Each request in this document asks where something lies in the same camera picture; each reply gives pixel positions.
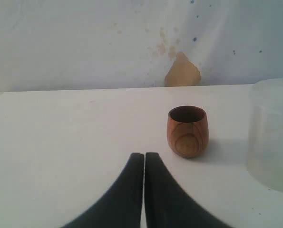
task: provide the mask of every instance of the white wall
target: white wall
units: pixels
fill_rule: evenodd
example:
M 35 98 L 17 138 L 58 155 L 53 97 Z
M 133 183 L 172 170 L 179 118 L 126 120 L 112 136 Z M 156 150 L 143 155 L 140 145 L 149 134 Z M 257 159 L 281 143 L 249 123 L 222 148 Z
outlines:
M 203 85 L 283 77 L 283 0 L 0 0 L 0 91 L 163 86 L 170 46 Z

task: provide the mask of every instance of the cup rim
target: cup rim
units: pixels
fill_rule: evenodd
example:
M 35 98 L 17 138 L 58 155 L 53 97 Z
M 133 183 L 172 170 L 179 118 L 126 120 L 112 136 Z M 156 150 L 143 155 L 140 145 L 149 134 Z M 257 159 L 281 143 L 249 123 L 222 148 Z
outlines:
M 199 118 L 197 121 L 191 121 L 191 122 L 182 122 L 182 121 L 178 121 L 178 120 L 176 120 L 175 118 L 172 118 L 172 117 L 171 117 L 171 113 L 172 113 L 173 111 L 175 111 L 175 110 L 177 110 L 177 109 L 185 108 L 185 107 L 186 107 L 186 108 L 191 108 L 191 109 L 194 109 L 194 110 L 198 110 L 198 111 L 201 112 L 201 114 L 202 114 L 203 116 L 202 116 L 201 118 Z M 176 122 L 178 122 L 178 123 L 183 123 L 183 124 L 197 123 L 197 122 L 203 120 L 206 116 L 207 116 L 207 114 L 206 114 L 206 111 L 205 111 L 204 109 L 202 109 L 202 108 L 200 108 L 200 107 L 197 107 L 197 106 L 193 106 L 193 105 L 182 105 L 182 106 L 178 106 L 178 107 L 175 107 L 175 108 L 171 109 L 171 110 L 169 111 L 169 113 L 168 113 L 168 117 L 169 117 L 170 119 L 172 119 L 173 121 L 176 121 Z

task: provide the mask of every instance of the wooden cup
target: wooden cup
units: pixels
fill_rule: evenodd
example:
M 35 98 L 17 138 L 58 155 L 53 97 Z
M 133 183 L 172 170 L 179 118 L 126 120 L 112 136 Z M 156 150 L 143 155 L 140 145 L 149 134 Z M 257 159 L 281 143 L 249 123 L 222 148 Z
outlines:
M 195 106 L 180 106 L 169 112 L 167 140 L 170 148 L 181 157 L 199 156 L 209 142 L 206 112 Z

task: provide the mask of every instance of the white table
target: white table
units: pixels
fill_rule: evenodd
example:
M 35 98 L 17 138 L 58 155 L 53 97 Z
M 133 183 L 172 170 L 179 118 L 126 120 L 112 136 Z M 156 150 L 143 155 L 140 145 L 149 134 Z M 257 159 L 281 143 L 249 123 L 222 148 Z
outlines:
M 250 85 L 0 94 L 0 228 L 58 228 L 110 187 L 132 152 L 158 152 L 199 204 L 236 228 L 283 228 L 283 193 L 244 164 Z M 168 111 L 208 114 L 197 159 L 166 142 Z M 146 227 L 144 213 L 141 226 Z

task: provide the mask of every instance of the transparent plastic container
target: transparent plastic container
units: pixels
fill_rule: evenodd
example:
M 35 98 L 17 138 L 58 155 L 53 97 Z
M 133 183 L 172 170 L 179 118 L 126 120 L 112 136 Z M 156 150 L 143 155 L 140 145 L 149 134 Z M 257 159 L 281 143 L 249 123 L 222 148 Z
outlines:
M 283 191 L 283 79 L 254 84 L 247 169 L 260 183 Z

